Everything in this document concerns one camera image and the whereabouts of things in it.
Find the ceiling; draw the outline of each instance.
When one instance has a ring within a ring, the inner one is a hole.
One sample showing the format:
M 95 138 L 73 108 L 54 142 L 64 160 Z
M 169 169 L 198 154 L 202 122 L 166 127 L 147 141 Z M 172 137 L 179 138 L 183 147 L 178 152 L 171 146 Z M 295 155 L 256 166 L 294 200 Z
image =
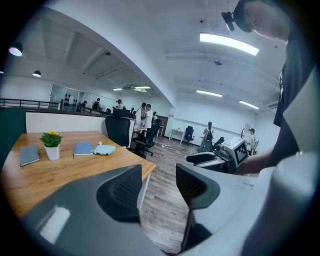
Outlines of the ceiling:
M 136 19 L 147 22 L 158 35 L 165 62 L 173 72 L 175 91 L 196 95 L 196 90 L 208 90 L 223 94 L 226 104 L 238 107 L 243 100 L 264 108 L 278 99 L 278 78 L 285 62 L 286 46 L 254 32 L 242 32 L 237 26 L 234 32 L 229 32 L 221 12 L 232 12 L 237 2 L 137 0 L 134 4 L 147 14 L 147 18 L 138 15 Z M 200 42 L 201 32 L 245 42 L 259 52 L 253 56 L 228 46 Z M 81 32 L 48 18 L 33 18 L 19 40 L 24 46 L 23 58 L 68 65 L 106 88 L 147 84 L 113 53 L 106 55 L 107 49 Z M 215 65 L 217 59 L 221 66 Z M 161 95 L 154 89 L 148 92 L 152 96 Z
M 278 79 L 286 46 L 254 32 L 242 32 L 237 26 L 234 32 L 229 32 L 221 12 L 232 12 L 238 0 L 141 2 L 149 13 L 150 24 L 162 39 L 179 92 L 195 93 L 195 89 L 204 89 L 223 94 L 230 103 L 244 100 L 259 107 L 278 99 Z M 242 41 L 259 52 L 253 56 L 228 46 L 200 42 L 201 32 Z M 217 59 L 221 66 L 214 64 Z
M 46 17 L 37 15 L 32 18 L 16 41 L 22 43 L 23 55 L 21 58 L 13 57 L 14 61 L 66 65 L 92 77 L 106 89 L 147 85 L 107 49 L 83 34 Z M 151 89 L 148 94 L 156 96 L 157 93 Z

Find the wooden floor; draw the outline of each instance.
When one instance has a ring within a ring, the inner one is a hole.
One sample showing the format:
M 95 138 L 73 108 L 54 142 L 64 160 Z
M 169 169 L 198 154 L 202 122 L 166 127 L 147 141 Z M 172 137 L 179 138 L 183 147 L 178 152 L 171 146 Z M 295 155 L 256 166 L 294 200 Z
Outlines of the wooden floor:
M 155 163 L 140 210 L 141 225 L 153 243 L 167 253 L 178 253 L 185 232 L 189 208 L 176 185 L 176 164 L 187 163 L 186 157 L 197 152 L 198 146 L 187 146 L 164 136 L 156 138 L 146 159 Z M 161 147 L 172 144 L 172 148 Z

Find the white wall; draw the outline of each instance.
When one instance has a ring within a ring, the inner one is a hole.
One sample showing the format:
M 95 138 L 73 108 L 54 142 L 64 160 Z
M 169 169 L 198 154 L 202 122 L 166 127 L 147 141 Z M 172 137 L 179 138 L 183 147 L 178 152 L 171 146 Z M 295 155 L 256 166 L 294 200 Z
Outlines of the white wall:
M 116 100 L 117 95 L 107 86 L 83 75 L 80 70 L 52 62 L 15 60 L 1 76 L 0 98 L 48 101 L 53 84 L 78 89 Z M 32 73 L 40 70 L 42 77 Z
M 175 110 L 170 110 L 166 136 L 170 135 L 171 129 L 185 130 L 188 126 L 193 127 L 194 141 L 200 145 L 205 127 L 212 122 L 214 129 L 213 137 L 216 142 L 220 137 L 225 140 L 240 136 L 241 128 L 245 124 L 256 126 L 255 115 L 250 111 L 236 109 L 234 107 L 217 104 L 214 99 L 199 99 L 186 93 L 179 93 Z
M 255 137 L 259 141 L 257 151 L 264 152 L 276 144 L 280 127 L 274 124 L 275 113 L 268 111 L 256 117 Z

